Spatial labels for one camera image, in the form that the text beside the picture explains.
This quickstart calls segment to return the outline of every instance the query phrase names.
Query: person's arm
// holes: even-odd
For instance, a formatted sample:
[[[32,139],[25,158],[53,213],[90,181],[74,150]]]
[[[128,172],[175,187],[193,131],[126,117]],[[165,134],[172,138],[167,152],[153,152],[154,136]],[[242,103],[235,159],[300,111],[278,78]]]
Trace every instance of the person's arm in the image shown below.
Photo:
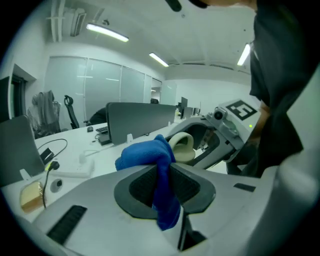
[[[259,111],[261,112],[261,115],[248,139],[248,142],[254,144],[259,143],[262,129],[264,128],[266,121],[270,116],[270,108],[263,101],[261,101]]]
[[[236,4],[247,6],[254,11],[257,10],[257,0],[201,0],[209,6],[233,6]]]

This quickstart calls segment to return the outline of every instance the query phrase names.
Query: sticker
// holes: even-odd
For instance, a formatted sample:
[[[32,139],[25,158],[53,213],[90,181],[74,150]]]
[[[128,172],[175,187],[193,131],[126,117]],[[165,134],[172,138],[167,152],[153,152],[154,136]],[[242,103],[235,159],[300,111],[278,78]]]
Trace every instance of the sticker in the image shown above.
[[[226,106],[226,108],[235,114],[241,121],[257,113],[253,107],[249,106],[247,103],[244,103],[242,100],[238,100]]]

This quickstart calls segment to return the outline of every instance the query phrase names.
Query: desk divider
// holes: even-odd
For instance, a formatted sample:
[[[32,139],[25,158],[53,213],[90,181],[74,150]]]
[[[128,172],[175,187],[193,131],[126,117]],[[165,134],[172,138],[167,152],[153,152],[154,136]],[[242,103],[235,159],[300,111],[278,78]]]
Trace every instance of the desk divider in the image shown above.
[[[110,102],[106,105],[109,136],[113,144],[154,132],[174,123],[176,106],[134,102]]]

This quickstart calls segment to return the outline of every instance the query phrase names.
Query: keyboard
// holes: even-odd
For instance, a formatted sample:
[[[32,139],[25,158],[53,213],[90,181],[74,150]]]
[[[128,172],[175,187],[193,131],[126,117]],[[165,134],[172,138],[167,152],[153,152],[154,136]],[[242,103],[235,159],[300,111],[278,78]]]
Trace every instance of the keyboard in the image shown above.
[[[99,129],[96,129],[96,131],[100,134],[107,134],[109,132],[108,130],[108,127],[102,127],[102,128],[99,128]]]

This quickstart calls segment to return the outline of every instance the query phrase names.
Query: beige object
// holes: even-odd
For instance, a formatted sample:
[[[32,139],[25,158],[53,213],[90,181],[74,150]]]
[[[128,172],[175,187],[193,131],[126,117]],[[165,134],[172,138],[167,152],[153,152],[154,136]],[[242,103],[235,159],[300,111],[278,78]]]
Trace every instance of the beige object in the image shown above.
[[[43,206],[42,191],[42,184],[39,181],[35,181],[22,189],[20,193],[20,205],[25,213],[30,213]]]
[[[186,140],[186,144],[181,143],[183,139]],[[177,163],[187,164],[196,156],[194,138],[189,133],[178,132],[169,140],[169,145]]]

